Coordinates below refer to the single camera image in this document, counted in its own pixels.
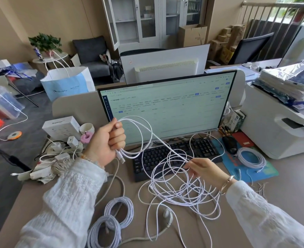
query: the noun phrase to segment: white sleeve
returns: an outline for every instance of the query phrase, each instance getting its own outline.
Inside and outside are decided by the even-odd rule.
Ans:
[[[304,247],[304,226],[244,181],[231,185],[226,198],[254,248]]]
[[[83,248],[105,176],[97,165],[77,158],[44,194],[42,211],[22,228],[16,247]]]

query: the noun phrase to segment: monitor vent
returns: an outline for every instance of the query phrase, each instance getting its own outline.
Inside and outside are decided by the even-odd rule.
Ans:
[[[174,62],[174,63],[160,64],[160,65],[156,65],[156,66],[141,67],[141,68],[139,68],[139,71],[143,72],[143,71],[150,71],[150,70],[157,70],[157,69],[168,69],[168,68],[172,68],[172,67],[179,67],[179,66],[191,65],[191,64],[195,64],[195,61],[188,60],[188,61],[184,61],[184,62]]]

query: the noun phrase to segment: person's left hand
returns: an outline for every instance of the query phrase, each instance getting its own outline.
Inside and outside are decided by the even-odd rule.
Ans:
[[[98,165],[105,167],[115,157],[115,150],[125,147],[125,130],[122,128],[122,123],[116,118],[100,127],[93,134],[87,148],[83,151],[86,158],[93,162],[98,162]]]

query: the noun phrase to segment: white monitor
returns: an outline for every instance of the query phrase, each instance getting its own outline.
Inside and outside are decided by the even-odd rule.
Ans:
[[[304,60],[304,26],[300,28],[278,67],[299,63],[302,60]]]
[[[237,71],[98,89],[107,119],[140,116],[161,139],[218,129]],[[146,125],[143,120],[135,119]],[[141,143],[138,129],[124,121],[126,144]],[[150,133],[142,130],[144,142]]]
[[[209,44],[121,56],[127,84],[204,73]]]

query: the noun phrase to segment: blue mouse pad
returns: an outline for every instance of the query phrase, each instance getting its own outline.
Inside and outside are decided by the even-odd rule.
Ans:
[[[216,149],[218,150],[219,153],[223,153],[223,147],[220,146],[220,143],[216,140],[213,139],[213,144],[215,145]],[[222,138],[219,138],[219,141],[224,145]],[[258,158],[251,152],[244,151],[242,152],[242,156],[251,163],[257,163]],[[233,155],[228,153],[227,150],[225,150],[224,155],[222,156],[223,159],[223,164],[226,167],[226,169],[229,171],[231,175],[235,175],[236,179],[239,179],[239,171],[241,171],[241,180],[245,181],[246,183],[251,183],[252,180],[253,182],[262,180],[262,179],[267,179],[271,178],[274,176],[278,176],[279,173],[278,171],[272,166],[272,164],[267,161],[266,166],[263,168],[262,171],[256,172],[257,169],[252,169],[248,168],[245,165],[243,165],[238,158],[233,158]]]

